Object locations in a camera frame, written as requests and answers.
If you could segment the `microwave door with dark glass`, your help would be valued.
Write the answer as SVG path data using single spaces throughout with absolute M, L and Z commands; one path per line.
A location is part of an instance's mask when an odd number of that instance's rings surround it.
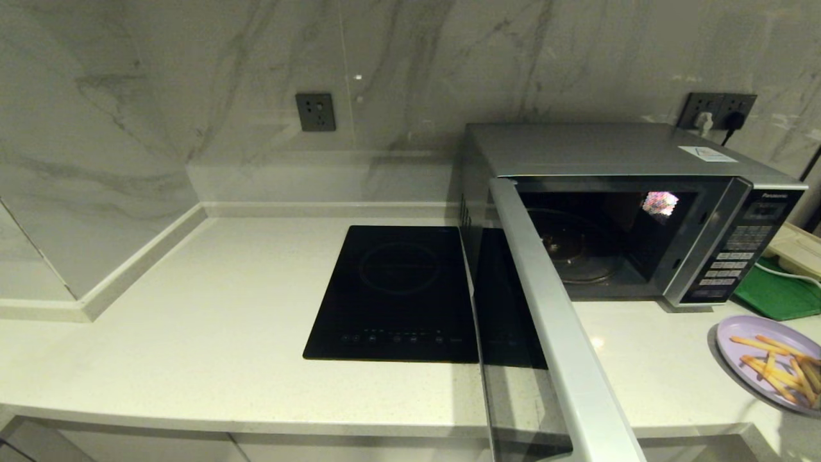
M 489 462 L 647 462 L 513 181 L 470 229 Z

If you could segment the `purple oval plate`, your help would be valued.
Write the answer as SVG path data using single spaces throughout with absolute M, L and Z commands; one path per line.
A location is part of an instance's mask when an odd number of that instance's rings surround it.
M 739 336 L 757 340 L 757 334 L 779 340 L 792 348 L 799 349 L 805 354 L 815 357 L 815 359 L 821 359 L 821 345 L 800 331 L 766 318 L 733 316 L 718 323 L 716 328 L 716 345 L 718 345 L 722 359 L 727 363 L 732 374 L 744 382 L 745 385 L 750 386 L 754 394 L 773 406 L 821 419 L 821 394 L 817 394 L 817 407 L 813 409 L 810 407 L 809 401 L 806 400 L 800 383 L 785 383 L 786 386 L 789 385 L 788 391 L 799 402 L 798 404 L 792 404 L 785 400 L 767 381 L 763 380 L 754 369 L 742 362 L 742 356 L 750 355 L 766 363 L 768 354 L 757 354 L 756 349 L 750 350 L 745 348 L 745 345 L 734 344 L 730 342 L 729 338 Z M 772 347 L 772 351 L 777 353 L 776 368 L 788 371 L 789 374 L 796 377 L 797 375 L 791 367 L 790 357 L 798 360 L 797 357 L 777 347 Z

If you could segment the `silver microwave oven body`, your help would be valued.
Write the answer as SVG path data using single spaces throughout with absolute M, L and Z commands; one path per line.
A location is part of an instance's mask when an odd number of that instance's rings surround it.
M 470 229 L 484 219 L 481 201 L 493 178 L 513 181 L 526 210 L 574 214 L 619 243 L 624 264 L 612 278 L 562 281 L 573 301 L 724 304 L 807 190 L 666 124 L 469 124 L 460 162 L 470 267 Z

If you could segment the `black glass induction cooktop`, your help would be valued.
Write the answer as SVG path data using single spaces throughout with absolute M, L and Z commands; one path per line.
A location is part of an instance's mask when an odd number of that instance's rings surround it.
M 303 357 L 478 363 L 459 229 L 349 227 Z

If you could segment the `black power plug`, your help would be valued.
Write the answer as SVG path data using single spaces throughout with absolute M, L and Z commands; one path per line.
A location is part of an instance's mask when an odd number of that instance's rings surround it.
M 745 116 L 745 114 L 742 114 L 739 111 L 733 111 L 730 114 L 728 114 L 724 121 L 726 134 L 721 145 L 726 146 L 731 137 L 733 137 L 733 135 L 737 131 L 743 128 L 745 122 L 747 122 L 747 116 Z

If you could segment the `green plastic cutting board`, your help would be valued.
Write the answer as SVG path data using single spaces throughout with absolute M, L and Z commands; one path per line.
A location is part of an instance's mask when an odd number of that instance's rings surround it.
M 736 288 L 739 304 L 776 321 L 821 315 L 821 287 L 795 278 L 773 260 L 759 258 Z

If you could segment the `beige plastic power strip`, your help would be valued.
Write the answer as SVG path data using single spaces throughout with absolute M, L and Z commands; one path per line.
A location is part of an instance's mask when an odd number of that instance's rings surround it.
M 784 223 L 763 252 L 789 274 L 821 281 L 821 237 Z

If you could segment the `grey single wall socket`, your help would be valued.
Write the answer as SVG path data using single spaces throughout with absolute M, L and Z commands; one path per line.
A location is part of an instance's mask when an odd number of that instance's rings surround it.
M 331 94 L 298 93 L 295 100 L 303 132 L 336 132 L 337 124 Z

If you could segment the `grey double wall socket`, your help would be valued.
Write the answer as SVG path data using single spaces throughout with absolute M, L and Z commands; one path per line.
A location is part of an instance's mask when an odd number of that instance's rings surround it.
M 747 120 L 757 99 L 757 94 L 690 92 L 675 126 L 695 130 L 698 116 L 709 113 L 712 114 L 712 129 L 727 131 L 730 129 L 728 119 L 731 115 L 741 114 Z

